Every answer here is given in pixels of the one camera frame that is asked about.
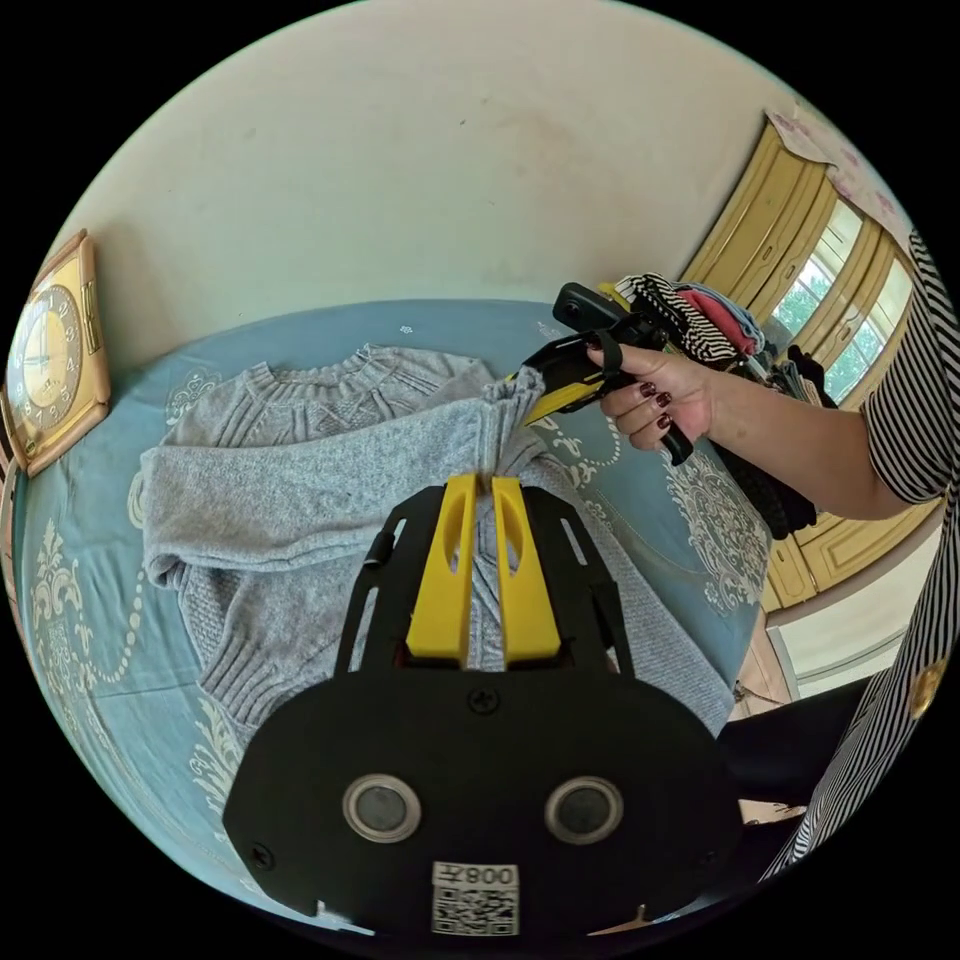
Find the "white wall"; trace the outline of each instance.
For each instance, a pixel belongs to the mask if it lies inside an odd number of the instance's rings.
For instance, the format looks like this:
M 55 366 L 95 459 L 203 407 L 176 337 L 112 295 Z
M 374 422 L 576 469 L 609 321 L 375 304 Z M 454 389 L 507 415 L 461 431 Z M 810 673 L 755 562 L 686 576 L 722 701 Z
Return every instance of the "white wall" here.
M 802 696 L 840 686 L 890 666 L 897 645 L 830 677 L 804 675 L 859 657 L 904 629 L 940 544 L 940 528 L 892 570 L 844 600 L 777 629 Z
M 686 27 L 602 0 L 370 0 L 198 79 L 57 242 L 99 246 L 115 369 L 328 304 L 552 301 L 675 276 L 793 97 Z

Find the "window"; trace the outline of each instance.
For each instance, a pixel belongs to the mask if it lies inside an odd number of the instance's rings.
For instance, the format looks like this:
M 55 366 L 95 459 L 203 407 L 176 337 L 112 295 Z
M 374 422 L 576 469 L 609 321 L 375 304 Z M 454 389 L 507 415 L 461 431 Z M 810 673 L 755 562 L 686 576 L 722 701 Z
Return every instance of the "window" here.
M 772 322 L 768 321 L 770 329 L 764 330 L 781 351 L 786 350 L 810 322 L 847 262 L 862 226 L 860 216 L 842 200 L 837 200 L 813 253 L 774 308 Z
M 863 318 L 853 339 L 827 370 L 824 386 L 837 403 L 863 379 L 893 336 L 910 302 L 911 289 L 910 275 L 900 261 L 894 259 L 877 302 Z

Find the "screw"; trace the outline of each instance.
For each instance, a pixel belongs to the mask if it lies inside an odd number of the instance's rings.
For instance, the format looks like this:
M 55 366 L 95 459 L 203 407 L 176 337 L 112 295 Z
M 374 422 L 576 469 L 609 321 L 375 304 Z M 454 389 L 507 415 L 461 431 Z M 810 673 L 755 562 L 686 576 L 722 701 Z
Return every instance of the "screw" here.
M 500 694 L 490 687 L 477 687 L 467 697 L 467 706 L 476 714 L 485 717 L 500 706 Z
M 273 854 L 262 843 L 255 843 L 253 845 L 250 856 L 258 870 L 273 869 Z

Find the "black and white striped sleeve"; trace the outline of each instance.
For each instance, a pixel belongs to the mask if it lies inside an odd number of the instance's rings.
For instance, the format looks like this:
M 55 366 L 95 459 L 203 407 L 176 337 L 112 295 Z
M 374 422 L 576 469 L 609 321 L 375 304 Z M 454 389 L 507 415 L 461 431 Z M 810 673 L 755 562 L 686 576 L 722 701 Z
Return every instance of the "black and white striped sleeve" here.
M 953 315 L 943 282 L 923 243 L 910 240 L 916 282 L 907 329 L 890 368 L 861 412 L 870 460 L 906 503 L 943 496 L 953 463 L 950 398 L 933 314 Z

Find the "striped clothing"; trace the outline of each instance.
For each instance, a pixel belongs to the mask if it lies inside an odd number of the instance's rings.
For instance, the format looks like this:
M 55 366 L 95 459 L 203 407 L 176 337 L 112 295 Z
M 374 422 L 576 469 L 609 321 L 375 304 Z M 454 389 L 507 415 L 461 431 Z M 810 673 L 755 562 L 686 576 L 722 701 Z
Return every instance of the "striped clothing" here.
M 764 879 L 819 846 L 851 817 L 907 745 L 917 685 L 943 669 L 960 631 L 960 326 L 922 241 L 907 329 L 863 415 L 870 458 L 911 504 L 946 495 L 940 546 L 899 655 L 872 678 L 796 833 Z

